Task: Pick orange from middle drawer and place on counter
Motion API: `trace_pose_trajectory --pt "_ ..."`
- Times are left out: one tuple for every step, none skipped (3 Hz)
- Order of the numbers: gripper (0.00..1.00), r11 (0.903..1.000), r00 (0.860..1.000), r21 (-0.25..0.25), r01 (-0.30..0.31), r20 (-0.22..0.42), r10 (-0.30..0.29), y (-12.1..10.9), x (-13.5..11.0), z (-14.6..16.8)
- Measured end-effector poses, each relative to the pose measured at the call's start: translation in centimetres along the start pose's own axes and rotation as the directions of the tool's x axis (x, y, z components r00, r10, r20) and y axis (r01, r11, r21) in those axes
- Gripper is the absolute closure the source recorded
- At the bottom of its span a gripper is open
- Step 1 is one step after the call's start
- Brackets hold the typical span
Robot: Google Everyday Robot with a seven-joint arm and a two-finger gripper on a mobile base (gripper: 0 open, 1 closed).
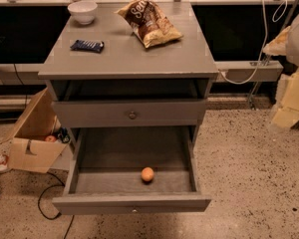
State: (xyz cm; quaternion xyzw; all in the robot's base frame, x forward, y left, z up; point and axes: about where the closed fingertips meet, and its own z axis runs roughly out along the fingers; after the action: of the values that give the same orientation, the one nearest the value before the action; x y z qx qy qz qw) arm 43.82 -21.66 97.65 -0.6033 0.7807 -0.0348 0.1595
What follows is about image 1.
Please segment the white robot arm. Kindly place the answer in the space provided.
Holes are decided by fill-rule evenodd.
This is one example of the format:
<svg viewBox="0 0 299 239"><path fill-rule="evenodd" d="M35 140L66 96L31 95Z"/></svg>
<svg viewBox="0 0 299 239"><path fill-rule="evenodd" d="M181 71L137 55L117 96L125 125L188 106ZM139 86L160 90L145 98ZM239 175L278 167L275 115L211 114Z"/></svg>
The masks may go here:
<svg viewBox="0 0 299 239"><path fill-rule="evenodd" d="M276 104L271 112L273 128L291 128L299 121L299 14L290 26L266 44L266 55L285 56L297 70L291 76L281 75L276 92Z"/></svg>

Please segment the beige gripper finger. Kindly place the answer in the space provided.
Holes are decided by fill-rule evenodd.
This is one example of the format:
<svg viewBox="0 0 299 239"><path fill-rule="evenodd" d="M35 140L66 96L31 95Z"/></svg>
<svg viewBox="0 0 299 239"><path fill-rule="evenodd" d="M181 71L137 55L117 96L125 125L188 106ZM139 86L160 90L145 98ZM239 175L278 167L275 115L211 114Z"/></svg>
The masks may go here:
<svg viewBox="0 0 299 239"><path fill-rule="evenodd" d="M272 41L265 45L263 52L272 56L286 56L288 54L288 42L291 27L282 30Z"/></svg>
<svg viewBox="0 0 299 239"><path fill-rule="evenodd" d="M281 75L271 116L271 123L280 128L291 128L298 121L299 69L291 76Z"/></svg>

